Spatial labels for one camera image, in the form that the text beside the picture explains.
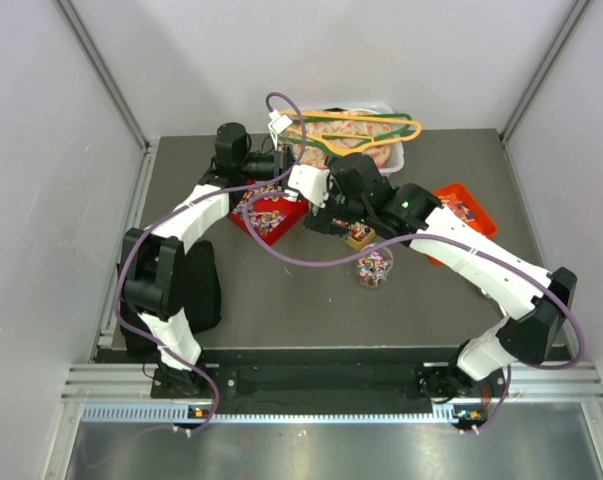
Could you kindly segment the silver metal scoop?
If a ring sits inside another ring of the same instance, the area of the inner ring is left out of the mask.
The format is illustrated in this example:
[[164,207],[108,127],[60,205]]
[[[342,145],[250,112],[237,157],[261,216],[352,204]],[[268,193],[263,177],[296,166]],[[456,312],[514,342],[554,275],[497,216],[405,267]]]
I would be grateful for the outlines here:
[[503,308],[503,306],[499,302],[497,302],[485,289],[479,288],[479,287],[477,287],[477,288],[478,288],[480,294],[484,298],[486,298],[488,301],[490,301],[497,308],[497,311],[500,313],[502,318],[507,315],[507,312]]

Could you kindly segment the gold candy tin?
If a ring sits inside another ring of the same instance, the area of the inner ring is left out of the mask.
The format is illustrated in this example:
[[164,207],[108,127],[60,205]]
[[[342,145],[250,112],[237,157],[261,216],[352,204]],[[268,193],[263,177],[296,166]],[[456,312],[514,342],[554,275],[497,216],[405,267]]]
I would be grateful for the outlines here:
[[372,242],[376,232],[373,228],[362,223],[353,223],[349,226],[346,244],[355,251],[360,251]]

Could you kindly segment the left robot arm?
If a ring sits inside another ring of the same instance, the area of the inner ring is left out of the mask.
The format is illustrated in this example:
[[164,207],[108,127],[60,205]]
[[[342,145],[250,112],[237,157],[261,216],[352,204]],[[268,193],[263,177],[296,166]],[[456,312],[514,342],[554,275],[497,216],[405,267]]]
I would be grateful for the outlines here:
[[166,393],[201,394],[211,381],[198,366],[195,335],[221,318],[221,291],[212,244],[204,233],[227,217],[245,192],[279,184],[293,151],[255,151],[246,128],[221,125],[214,154],[191,193],[169,214],[123,238],[113,311],[130,356],[156,355],[154,379]]

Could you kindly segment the red candy tray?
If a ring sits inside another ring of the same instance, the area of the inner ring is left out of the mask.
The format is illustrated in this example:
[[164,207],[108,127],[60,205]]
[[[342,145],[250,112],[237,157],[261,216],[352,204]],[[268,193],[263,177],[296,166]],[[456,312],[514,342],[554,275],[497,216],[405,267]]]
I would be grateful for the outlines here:
[[[248,229],[242,216],[245,204],[253,196],[271,191],[282,192],[282,185],[280,183],[268,184],[257,189],[246,191],[237,206],[228,214],[228,219],[248,234]],[[268,245],[272,246],[307,212],[307,200],[301,197],[294,200],[282,196],[276,198],[267,197],[256,201],[250,207],[248,215],[250,224],[258,236]]]

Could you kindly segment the clear glass jar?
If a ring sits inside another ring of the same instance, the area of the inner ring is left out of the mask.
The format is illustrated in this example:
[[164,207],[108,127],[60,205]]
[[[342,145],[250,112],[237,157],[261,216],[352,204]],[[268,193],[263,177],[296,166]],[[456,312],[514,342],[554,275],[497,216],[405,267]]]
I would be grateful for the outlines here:
[[364,255],[355,263],[359,283],[366,288],[377,289],[387,281],[394,266],[394,256],[387,247],[370,244],[363,248]]

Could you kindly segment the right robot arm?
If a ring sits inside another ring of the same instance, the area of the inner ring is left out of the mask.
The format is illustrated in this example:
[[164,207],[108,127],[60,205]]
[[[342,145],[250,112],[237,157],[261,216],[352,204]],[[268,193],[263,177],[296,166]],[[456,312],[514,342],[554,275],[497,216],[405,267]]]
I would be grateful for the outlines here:
[[325,169],[293,168],[289,188],[311,205],[307,228],[334,233],[337,221],[359,221],[383,239],[445,265],[484,291],[505,311],[503,320],[467,341],[448,370],[450,388],[468,396],[493,372],[522,362],[540,366],[566,320],[577,277],[530,264],[474,230],[430,191],[391,185],[364,154],[332,158]]

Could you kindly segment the orange candy tray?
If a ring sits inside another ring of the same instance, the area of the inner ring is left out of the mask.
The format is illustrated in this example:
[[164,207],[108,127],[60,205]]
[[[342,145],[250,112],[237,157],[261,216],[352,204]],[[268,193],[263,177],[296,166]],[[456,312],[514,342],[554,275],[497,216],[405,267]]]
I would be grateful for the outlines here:
[[466,225],[489,239],[496,236],[497,225],[463,184],[452,183],[432,193]]

